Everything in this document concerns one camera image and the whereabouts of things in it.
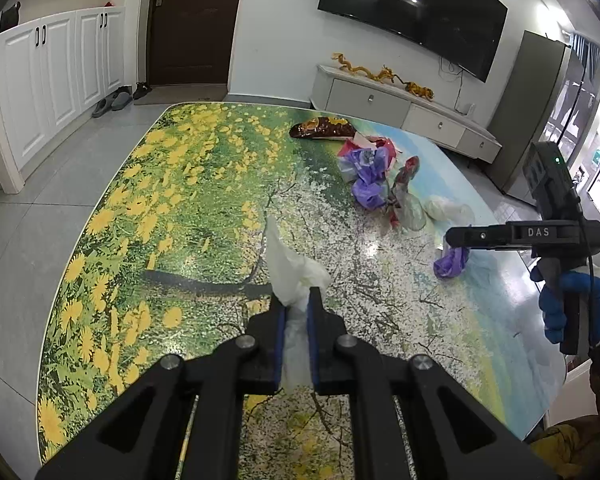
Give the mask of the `right blue white gloved hand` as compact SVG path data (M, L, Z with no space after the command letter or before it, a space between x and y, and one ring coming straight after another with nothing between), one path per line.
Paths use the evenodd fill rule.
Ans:
M591 321L588 323L588 344L591 360L600 361L600 266L593 266L594 278L590 277L588 268L580 268L563 273L558 282L558 292L544 285L540 292L539 307L543 312L545 337L552 344L560 344L564 340L567 317L562 305L562 293L573 292L579 298L588 300L590 286L593 286L593 307Z

